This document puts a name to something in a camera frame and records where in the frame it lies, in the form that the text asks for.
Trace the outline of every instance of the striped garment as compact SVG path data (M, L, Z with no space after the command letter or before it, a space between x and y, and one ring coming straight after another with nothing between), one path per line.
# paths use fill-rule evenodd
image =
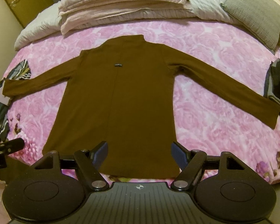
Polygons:
M31 77L31 71L27 60L22 60L15 68L11 70L8 74L7 79L13 80L26 80ZM5 78L0 81L0 88L4 82ZM0 102L0 142L6 141L7 134L10 131L7 111L9 109L8 105L2 104Z

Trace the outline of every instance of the round black disc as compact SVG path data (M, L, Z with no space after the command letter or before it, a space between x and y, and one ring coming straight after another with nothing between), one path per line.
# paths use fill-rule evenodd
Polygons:
M276 194L262 179L232 181L212 176L197 185L194 198L215 219L253 222L271 213Z
M2 194L2 201L10 215L35 222L63 218L75 211L83 200L82 185L61 173L48 174L45 178L16 179L6 186Z

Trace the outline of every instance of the bedsheet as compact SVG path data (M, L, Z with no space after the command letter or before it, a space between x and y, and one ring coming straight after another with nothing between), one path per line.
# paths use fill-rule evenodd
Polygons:
M190 54L223 71L263 94L267 68L272 55L243 28L196 18L138 21L71 31L65 37L57 32L22 48L5 72L27 59L34 78L50 68L79 55L83 49L101 45L121 35L143 34L146 41L163 43ZM8 111L11 131L8 139L22 137L25 148L13 158L33 164L53 126L66 82L15 101ZM200 149L208 155L230 151L267 182L280 182L280 117L275 130L224 101L191 79L175 79L173 111L177 140L187 149ZM74 176L73 171L63 170ZM214 175L207 171L204 177ZM163 181L105 176L112 181Z

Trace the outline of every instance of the triangular cutout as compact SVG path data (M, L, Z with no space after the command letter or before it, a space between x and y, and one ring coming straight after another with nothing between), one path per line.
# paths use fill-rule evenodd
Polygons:
M244 170L244 168L232 157L227 157L227 169L230 170Z
M53 168L53 156L49 156L45 158L39 165L37 165L34 169L52 169Z

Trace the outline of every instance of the white comforter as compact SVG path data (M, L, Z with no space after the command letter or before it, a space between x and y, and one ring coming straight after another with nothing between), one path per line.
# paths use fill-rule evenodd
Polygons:
M183 17L199 17L204 20L217 20L230 24L239 24L239 22L231 18L220 6L226 0L190 0L190 4L184 6ZM15 42L15 50L18 51L29 43L44 38L50 34L60 31L62 25L62 17L58 15L59 3L55 3L42 11L38 16L22 30ZM168 18L168 11L164 14L157 14L156 18ZM105 19L103 22L88 22L79 28L86 28L100 24L110 24L113 22L126 21L126 18Z

